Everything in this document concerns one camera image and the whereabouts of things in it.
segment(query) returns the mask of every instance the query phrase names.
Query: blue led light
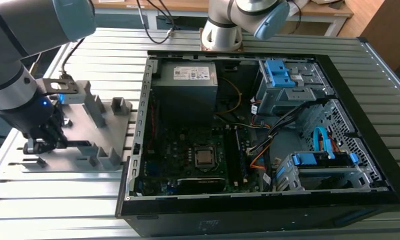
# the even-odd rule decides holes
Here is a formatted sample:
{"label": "blue led light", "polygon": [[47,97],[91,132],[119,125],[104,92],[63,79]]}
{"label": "blue led light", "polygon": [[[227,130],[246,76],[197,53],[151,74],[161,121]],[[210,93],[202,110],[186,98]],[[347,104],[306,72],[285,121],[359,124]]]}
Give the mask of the blue led light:
{"label": "blue led light", "polygon": [[64,100],[66,100],[64,94],[59,94],[59,102],[62,104],[64,104]]}

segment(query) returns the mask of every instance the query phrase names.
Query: wooden table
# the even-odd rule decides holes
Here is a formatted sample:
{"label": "wooden table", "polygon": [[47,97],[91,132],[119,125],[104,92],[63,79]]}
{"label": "wooden table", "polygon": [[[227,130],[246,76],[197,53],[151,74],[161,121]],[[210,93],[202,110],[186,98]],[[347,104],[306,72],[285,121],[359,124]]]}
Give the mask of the wooden table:
{"label": "wooden table", "polygon": [[[158,7],[162,6],[159,0],[151,1]],[[210,0],[163,0],[163,2],[174,16],[205,18],[209,17]],[[99,3],[99,0],[94,0],[94,4],[96,6],[96,12],[99,14],[139,14],[136,0],[126,0],[126,2],[110,3]],[[155,9],[155,7],[148,3],[148,1],[140,0],[140,5],[143,8],[143,14],[147,16],[148,19],[148,27],[151,30],[157,30],[157,17],[161,16],[162,13]],[[354,12],[346,4],[343,5],[342,9],[337,10],[329,7],[327,4],[317,4],[311,1],[302,9],[302,21],[330,23],[325,35],[333,37],[337,37],[343,28],[346,20],[353,16]],[[287,20],[298,21],[299,13],[291,16]]]}

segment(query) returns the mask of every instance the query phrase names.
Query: cable connector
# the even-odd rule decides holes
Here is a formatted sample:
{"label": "cable connector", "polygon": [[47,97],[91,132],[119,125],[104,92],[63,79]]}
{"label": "cable connector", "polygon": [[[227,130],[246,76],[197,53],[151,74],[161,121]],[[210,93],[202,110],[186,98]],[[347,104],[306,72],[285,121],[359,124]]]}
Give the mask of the cable connector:
{"label": "cable connector", "polygon": [[167,31],[166,35],[174,37],[175,29],[174,27]]}

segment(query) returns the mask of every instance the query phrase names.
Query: metal workbench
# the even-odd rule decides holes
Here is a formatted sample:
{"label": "metal workbench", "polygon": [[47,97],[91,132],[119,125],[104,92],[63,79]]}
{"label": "metal workbench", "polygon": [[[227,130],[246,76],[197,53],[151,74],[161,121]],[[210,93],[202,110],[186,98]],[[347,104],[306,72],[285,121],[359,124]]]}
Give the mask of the metal workbench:
{"label": "metal workbench", "polygon": [[[151,35],[163,38],[166,32],[151,31]],[[114,96],[131,100],[134,123],[147,50],[197,51],[201,49],[199,38],[195,31],[179,31],[171,41],[155,45],[144,30],[98,29],[75,51],[67,71],[76,80],[91,81],[92,93],[99,94],[103,100]],[[270,42],[245,35],[243,44],[247,52],[330,55],[400,165],[400,80],[369,44],[355,38],[286,35],[274,37]],[[72,46],[60,49],[46,77],[59,77],[63,56]],[[134,129],[131,124],[126,156],[131,154]],[[24,141],[14,129],[0,149],[0,236],[14,240],[139,238],[126,221],[115,219],[122,171],[23,173],[18,165],[23,160],[18,148]],[[330,239],[330,235],[338,240],[400,239],[400,211],[381,214],[342,229],[227,236],[233,239],[283,236],[299,239],[303,236],[302,239],[318,240]]]}

